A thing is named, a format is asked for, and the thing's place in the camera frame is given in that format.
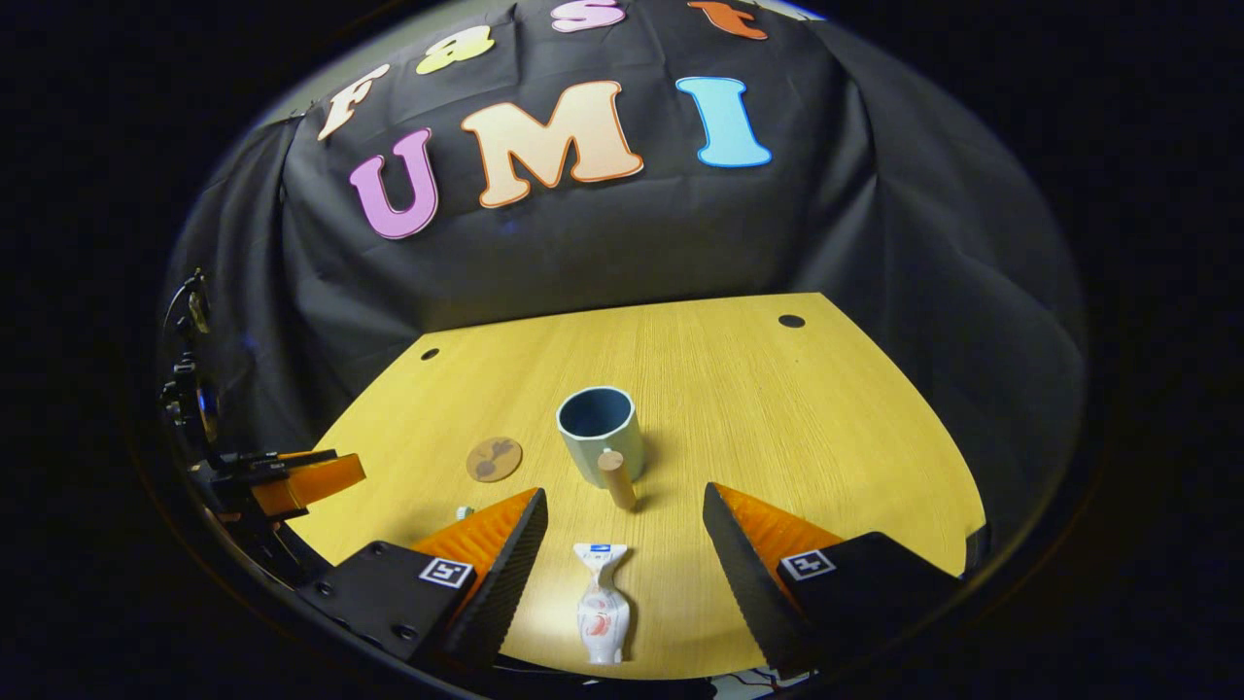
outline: black background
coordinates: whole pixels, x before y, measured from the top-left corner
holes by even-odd
[[[1054,691],[1220,696],[1230,668],[1225,487],[1239,394],[1229,277],[1239,252],[1224,97],[1238,16],[1071,2],[806,2],[917,66],[991,124],[1067,230],[1093,329],[1093,394],[1070,522],[1040,568],[950,640],[858,695]],[[414,11],[394,4],[26,4],[15,153],[6,509],[17,629],[0,694],[372,696],[249,613],[179,546],[136,459],[156,298],[195,190],[284,87]],[[387,694],[397,694],[389,689]],[[418,695],[406,690],[404,696]]]

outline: black cloth backdrop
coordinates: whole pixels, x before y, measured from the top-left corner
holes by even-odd
[[[168,285],[197,265],[208,274],[214,327],[200,353],[220,388],[221,448],[310,448],[423,332],[817,290],[942,419],[995,543],[1014,533],[1070,456],[1086,378],[1074,266],[1021,165],[953,98],[832,22],[736,4],[769,35],[753,41],[683,2],[631,0],[620,24],[560,34],[549,16],[560,4],[440,27],[389,58],[328,140],[316,136],[331,93],[223,162]],[[488,52],[414,72],[427,46],[475,24],[491,25]],[[699,162],[700,117],[673,85],[684,76],[743,81],[773,160]],[[547,121],[565,88],[592,80],[621,85],[643,170],[600,183],[564,173],[549,189],[520,165],[531,193],[481,208],[479,147],[460,121],[506,101]],[[382,179],[404,209],[392,145],[423,127],[438,211],[413,236],[381,237],[350,173],[386,155]]]

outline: wooden peg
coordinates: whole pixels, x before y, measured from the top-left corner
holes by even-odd
[[[613,505],[629,511],[634,507],[634,489],[631,486],[631,475],[627,474],[624,464],[626,459],[621,453],[606,450],[596,460],[596,469],[601,470],[601,477],[610,490],[610,496],[613,497]]]

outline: wooden table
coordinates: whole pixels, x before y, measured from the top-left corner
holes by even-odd
[[[794,313],[806,325],[787,327]],[[438,353],[422,359],[430,349]],[[554,414],[585,387],[636,402],[648,450],[638,512],[616,509],[571,463]],[[466,455],[508,436],[510,477],[479,484]],[[607,308],[422,336],[320,441],[357,453],[367,480],[289,525],[331,563],[401,545],[532,486],[549,531],[501,653],[628,679],[718,675],[764,664],[700,521],[717,481],[841,537],[880,530],[952,574],[984,525],[945,429],[868,337],[820,293]],[[629,546],[627,661],[591,666],[575,608],[588,571],[576,542]]]

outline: round coaster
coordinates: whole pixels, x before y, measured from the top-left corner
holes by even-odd
[[[490,438],[466,456],[466,474],[475,481],[493,482],[514,474],[522,461],[522,448],[509,438]]]

